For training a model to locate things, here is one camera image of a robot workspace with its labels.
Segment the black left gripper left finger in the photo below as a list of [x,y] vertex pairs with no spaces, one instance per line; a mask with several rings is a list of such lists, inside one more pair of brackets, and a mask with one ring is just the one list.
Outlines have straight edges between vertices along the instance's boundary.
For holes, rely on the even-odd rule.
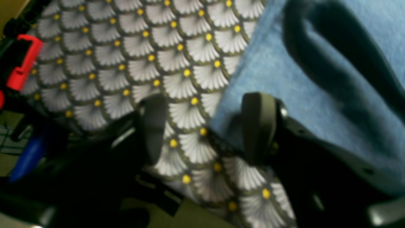
[[42,228],[112,227],[130,182],[158,162],[167,100],[152,95],[93,139],[1,190],[1,215]]

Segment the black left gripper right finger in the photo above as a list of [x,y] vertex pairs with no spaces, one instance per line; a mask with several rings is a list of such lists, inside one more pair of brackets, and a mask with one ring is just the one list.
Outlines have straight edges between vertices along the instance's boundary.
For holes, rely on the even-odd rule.
[[319,140],[288,116],[281,100],[246,93],[241,118],[246,162],[273,169],[298,227],[404,227],[404,184]]

